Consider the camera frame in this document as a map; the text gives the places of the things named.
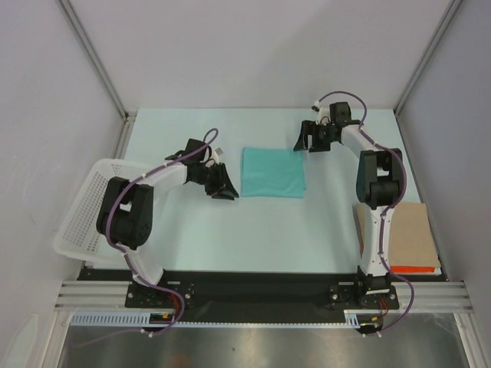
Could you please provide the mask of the teal green t shirt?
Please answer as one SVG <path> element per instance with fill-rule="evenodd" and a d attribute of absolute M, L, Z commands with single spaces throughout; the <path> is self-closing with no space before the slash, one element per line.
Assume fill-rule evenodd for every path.
<path fill-rule="evenodd" d="M 246 147 L 242 151 L 241 195 L 303 199 L 303 155 L 286 149 Z"/>

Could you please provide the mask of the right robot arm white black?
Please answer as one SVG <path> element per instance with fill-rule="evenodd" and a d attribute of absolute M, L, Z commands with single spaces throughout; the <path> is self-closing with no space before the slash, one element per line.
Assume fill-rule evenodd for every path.
<path fill-rule="evenodd" d="M 294 151 L 328 152 L 332 143 L 346 146 L 358 158 L 356 196 L 364 210 L 361 262 L 346 291 L 334 286 L 330 298 L 335 307 L 375 309 L 395 296 L 390 282 L 390 226 L 394 210 L 404 197 L 407 176 L 399 149 L 377 143 L 351 115 L 347 102 L 322 107 L 315 102 L 315 120 L 301 124 Z"/>

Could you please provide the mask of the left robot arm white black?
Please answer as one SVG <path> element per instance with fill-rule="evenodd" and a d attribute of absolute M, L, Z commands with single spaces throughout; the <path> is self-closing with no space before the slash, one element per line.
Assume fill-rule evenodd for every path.
<path fill-rule="evenodd" d="M 171 189 L 192 182 L 204 187 L 213 199 L 236 200 L 239 194 L 219 154 L 205 140 L 190 138 L 186 147 L 165 158 L 163 164 L 129 180 L 109 179 L 96 221 L 97 232 L 118 250 L 133 281 L 143 286 L 143 298 L 159 307 L 168 301 L 185 307 L 185 298 L 160 282 L 164 269 L 148 253 L 154 206 Z"/>

